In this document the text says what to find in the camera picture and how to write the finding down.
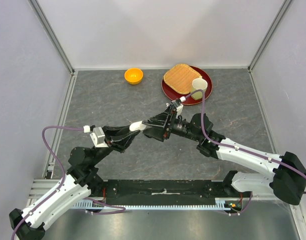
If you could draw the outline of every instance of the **red plate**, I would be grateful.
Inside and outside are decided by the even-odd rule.
[[[207,99],[212,92],[212,80],[210,78],[210,76],[203,70],[195,67],[195,66],[190,66],[191,68],[193,68],[195,71],[197,71],[199,74],[201,74],[202,78],[207,81],[207,89],[205,92],[205,99]],[[163,92],[165,93],[165,95],[171,99],[172,101],[175,99],[179,99],[180,97],[186,96],[187,94],[183,95],[180,93],[177,93],[176,91],[174,91],[169,85],[167,85],[163,78],[162,78],[162,89]],[[189,97],[184,103],[182,103],[183,105],[195,105],[195,104],[199,104],[202,102],[202,98],[198,99],[198,100],[194,100],[192,97]]]

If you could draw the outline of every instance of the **white wall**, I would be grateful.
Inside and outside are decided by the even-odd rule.
[[[74,68],[248,66],[283,0],[39,0]]]
[[[9,213],[42,176],[41,131],[56,122],[69,79],[29,3],[0,0],[0,240],[11,238]]]
[[[276,148],[306,167],[306,0],[293,1],[253,76]]]

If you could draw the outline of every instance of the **white connector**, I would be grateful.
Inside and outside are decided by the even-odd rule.
[[[96,148],[108,148],[105,142],[105,133],[101,127],[95,127],[90,134],[92,142]]]
[[[181,100],[182,103],[185,102],[185,101],[187,100],[187,99],[185,98],[185,96],[181,96],[179,99]]]
[[[83,127],[83,129],[84,129],[84,133],[89,133],[89,132],[91,132],[91,128],[90,128],[89,125],[85,125],[85,126]]]

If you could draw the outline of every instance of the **paper cup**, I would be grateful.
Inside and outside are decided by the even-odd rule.
[[[205,91],[207,90],[207,88],[208,88],[207,81],[205,81],[203,78],[196,78],[192,81],[191,93],[193,93],[195,90],[201,89],[205,94]],[[194,100],[201,99],[202,96],[203,95],[200,91],[191,95],[191,97]]]

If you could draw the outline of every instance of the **gray marble surface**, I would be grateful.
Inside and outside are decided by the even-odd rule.
[[[130,85],[124,70],[79,71],[65,125],[82,127],[125,126],[161,113],[169,99],[161,88],[167,70],[144,70],[140,84]],[[259,105],[246,69],[206,69],[213,91],[205,113],[213,130],[251,148],[271,152]],[[190,120],[201,104],[185,106]],[[66,169],[74,147],[92,147],[88,134],[64,131],[58,157]],[[139,134],[125,153],[112,152],[97,167],[103,179],[213,179],[222,180],[228,171],[251,172],[238,164],[207,158],[197,143],[172,135],[160,142]],[[54,178],[61,176],[54,169]]]

